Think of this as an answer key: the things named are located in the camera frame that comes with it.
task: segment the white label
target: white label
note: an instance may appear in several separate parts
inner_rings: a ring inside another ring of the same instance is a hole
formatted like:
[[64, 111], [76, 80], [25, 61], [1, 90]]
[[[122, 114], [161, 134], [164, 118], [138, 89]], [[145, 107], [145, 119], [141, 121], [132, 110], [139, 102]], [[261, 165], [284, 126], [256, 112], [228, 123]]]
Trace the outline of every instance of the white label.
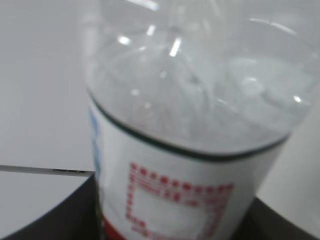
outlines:
[[91, 113], [99, 131], [97, 179], [110, 239], [226, 240], [232, 235], [254, 198], [252, 159], [189, 158], [131, 136], [94, 104]]

